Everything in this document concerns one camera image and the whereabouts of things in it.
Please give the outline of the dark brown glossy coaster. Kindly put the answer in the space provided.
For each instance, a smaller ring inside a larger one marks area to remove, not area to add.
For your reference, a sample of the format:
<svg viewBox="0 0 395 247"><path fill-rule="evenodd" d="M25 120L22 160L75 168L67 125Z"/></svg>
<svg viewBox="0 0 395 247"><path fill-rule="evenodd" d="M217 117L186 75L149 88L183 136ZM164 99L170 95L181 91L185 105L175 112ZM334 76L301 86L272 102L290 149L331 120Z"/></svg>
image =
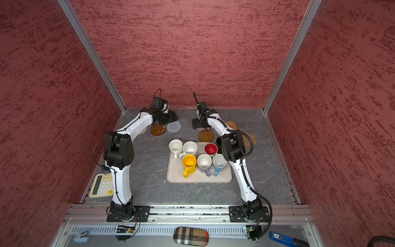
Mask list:
<svg viewBox="0 0 395 247"><path fill-rule="evenodd" d="M164 125L156 124L152 125L150 128L150 133L154 136L161 136L166 132L166 127Z"/></svg>

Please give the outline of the brown cork round coaster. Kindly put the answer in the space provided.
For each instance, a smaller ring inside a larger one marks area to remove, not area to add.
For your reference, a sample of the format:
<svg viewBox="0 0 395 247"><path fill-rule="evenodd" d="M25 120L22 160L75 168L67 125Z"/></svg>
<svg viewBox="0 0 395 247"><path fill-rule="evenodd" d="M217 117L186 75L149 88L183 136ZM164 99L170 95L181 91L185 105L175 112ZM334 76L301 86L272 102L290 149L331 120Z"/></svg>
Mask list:
<svg viewBox="0 0 395 247"><path fill-rule="evenodd" d="M200 142L212 142L214 140L214 137L215 135L211 130L210 131L203 130L200 131L198 134L198 139Z"/></svg>

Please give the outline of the grey woven round coaster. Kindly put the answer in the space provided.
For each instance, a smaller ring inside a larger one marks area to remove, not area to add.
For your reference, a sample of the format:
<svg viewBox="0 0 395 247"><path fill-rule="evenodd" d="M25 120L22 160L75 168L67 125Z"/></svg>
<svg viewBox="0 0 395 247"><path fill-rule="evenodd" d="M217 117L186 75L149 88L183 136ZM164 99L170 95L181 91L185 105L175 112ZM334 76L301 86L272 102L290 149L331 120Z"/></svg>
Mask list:
<svg viewBox="0 0 395 247"><path fill-rule="evenodd" d="M182 126L181 126L181 123L179 121L171 122L171 123L169 123L166 126L167 131L170 132L170 133L177 133L177 132L179 132L181 130L181 127Z"/></svg>

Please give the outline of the brown wooden flower coaster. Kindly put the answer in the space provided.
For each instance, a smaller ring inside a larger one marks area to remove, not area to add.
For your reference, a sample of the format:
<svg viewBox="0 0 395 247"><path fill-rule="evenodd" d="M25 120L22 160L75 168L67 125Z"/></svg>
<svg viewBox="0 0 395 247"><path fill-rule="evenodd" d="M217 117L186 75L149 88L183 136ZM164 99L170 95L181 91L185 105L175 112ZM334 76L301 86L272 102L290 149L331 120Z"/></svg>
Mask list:
<svg viewBox="0 0 395 247"><path fill-rule="evenodd" d="M245 133L248 137L243 136L244 145L246 147L251 147L250 140L253 143L253 146L257 145L256 137L253 134L249 134L248 132Z"/></svg>

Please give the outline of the beige spiral round coaster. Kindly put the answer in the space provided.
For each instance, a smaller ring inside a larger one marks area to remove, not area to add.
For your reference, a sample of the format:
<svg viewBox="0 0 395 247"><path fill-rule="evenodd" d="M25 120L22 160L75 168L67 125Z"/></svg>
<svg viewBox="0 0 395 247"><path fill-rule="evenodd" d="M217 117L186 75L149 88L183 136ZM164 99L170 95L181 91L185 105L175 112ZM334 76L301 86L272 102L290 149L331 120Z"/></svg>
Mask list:
<svg viewBox="0 0 395 247"><path fill-rule="evenodd" d="M145 133L146 131L147 131L147 127L145 127L145 128L139 133L139 135Z"/></svg>

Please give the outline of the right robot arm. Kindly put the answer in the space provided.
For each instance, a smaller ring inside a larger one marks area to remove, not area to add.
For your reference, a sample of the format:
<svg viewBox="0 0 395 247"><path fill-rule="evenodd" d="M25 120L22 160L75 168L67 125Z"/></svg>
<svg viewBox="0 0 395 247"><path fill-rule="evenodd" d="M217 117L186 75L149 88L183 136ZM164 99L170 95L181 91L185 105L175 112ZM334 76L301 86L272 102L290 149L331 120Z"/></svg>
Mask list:
<svg viewBox="0 0 395 247"><path fill-rule="evenodd" d="M224 158L232 167L241 192L242 216L250 222L257 220L263 210L246 167L246 157L252 153L253 146L247 152L243 137L245 134L227 125L218 113L199 113L192 120L192 126L197 128L213 128L221 138L221 150Z"/></svg>

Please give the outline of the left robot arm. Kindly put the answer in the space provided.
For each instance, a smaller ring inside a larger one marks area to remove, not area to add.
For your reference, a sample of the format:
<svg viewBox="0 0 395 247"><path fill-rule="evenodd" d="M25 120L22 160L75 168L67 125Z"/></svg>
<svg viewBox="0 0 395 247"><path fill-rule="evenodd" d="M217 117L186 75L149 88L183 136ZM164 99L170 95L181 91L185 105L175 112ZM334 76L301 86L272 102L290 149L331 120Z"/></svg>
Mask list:
<svg viewBox="0 0 395 247"><path fill-rule="evenodd" d="M125 126L105 135L104 165L110 170L113 180L113 199L109 211L111 216L124 222L136 217L130 190L130 166L135 157L134 139L150 125L164 126L178 119L174 111L143 108Z"/></svg>

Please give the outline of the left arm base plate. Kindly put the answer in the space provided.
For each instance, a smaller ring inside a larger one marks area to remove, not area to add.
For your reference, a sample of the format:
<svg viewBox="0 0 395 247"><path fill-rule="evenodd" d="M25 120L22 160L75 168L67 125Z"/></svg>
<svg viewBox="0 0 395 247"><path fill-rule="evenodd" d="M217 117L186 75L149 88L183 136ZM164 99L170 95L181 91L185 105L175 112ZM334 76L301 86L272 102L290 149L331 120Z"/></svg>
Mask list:
<svg viewBox="0 0 395 247"><path fill-rule="evenodd" d="M109 206L106 209L107 222L124 222L124 223L136 222L136 221L147 222L151 207L144 205L144 206L134 206L134 208L135 208L134 215L127 220L125 217L118 216L117 214L115 214L111 209L111 206Z"/></svg>

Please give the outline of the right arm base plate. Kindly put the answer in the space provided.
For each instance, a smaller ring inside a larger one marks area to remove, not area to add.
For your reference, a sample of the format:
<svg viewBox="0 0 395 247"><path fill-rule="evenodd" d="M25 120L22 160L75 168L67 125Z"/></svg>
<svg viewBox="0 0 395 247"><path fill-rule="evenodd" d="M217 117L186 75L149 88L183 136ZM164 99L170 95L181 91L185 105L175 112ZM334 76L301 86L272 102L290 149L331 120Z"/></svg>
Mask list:
<svg viewBox="0 0 395 247"><path fill-rule="evenodd" d="M266 206L263 206L258 210L247 209L244 206L230 206L229 208L230 222L261 222L268 223L270 219L270 213Z"/></svg>

